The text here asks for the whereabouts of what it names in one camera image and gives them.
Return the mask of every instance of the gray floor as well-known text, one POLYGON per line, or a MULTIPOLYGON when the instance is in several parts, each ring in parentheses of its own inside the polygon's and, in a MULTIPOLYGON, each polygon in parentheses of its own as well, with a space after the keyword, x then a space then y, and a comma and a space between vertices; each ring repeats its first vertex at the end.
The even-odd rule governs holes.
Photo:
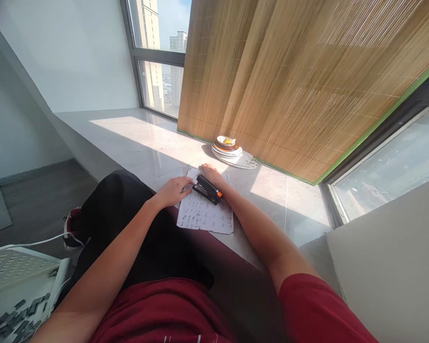
MULTIPOLYGON (((13 225, 0 230, 0 246, 38 242, 62 233, 64 215, 81 206, 96 185, 75 160, 1 179, 13 225)), ((65 251, 61 238, 30 249, 58 258, 79 255, 65 251)))

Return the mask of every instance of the building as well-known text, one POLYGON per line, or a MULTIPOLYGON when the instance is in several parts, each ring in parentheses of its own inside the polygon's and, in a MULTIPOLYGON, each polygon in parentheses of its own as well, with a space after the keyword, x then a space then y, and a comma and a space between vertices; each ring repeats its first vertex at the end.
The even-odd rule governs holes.
MULTIPOLYGON (((170 36, 170 51, 186 52, 187 33, 177 31, 176 36, 170 36)), ((172 106, 180 106, 181 86, 183 85, 184 68, 171 66, 172 75, 172 106)))
POLYGON ((172 91, 169 89, 163 90, 163 101, 165 105, 171 105, 172 104, 172 91))
MULTIPOLYGON (((160 49, 159 14, 157 0, 136 0, 140 25, 137 40, 142 48, 160 49)), ((162 66, 159 63, 140 61, 144 103, 158 111, 165 111, 162 66)))

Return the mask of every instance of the left hand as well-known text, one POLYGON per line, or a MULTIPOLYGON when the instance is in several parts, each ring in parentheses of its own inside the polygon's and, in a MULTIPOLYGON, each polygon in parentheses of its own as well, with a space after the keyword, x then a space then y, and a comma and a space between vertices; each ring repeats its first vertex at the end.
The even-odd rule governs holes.
POLYGON ((151 198, 151 201, 163 209, 167 206, 173 206, 179 203, 186 195, 192 191, 192 187, 188 187, 181 193, 183 188, 189 184, 194 184, 192 178, 180 176, 170 179, 160 190, 151 198))

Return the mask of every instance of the window shade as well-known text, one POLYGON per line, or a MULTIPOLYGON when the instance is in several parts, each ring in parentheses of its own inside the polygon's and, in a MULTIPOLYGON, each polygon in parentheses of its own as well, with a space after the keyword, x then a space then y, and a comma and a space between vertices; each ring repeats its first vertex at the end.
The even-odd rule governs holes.
POLYGON ((178 129, 319 182, 429 70, 429 1, 193 0, 178 129))

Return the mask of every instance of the stapler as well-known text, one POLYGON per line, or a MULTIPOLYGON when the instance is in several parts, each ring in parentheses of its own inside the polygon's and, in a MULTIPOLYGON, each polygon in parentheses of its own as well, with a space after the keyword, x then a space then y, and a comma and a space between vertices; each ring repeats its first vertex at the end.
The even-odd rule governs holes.
POLYGON ((197 176, 197 184, 192 186, 192 189, 202 196, 206 197, 213 204, 217 205, 223 198, 222 193, 202 174, 197 176))

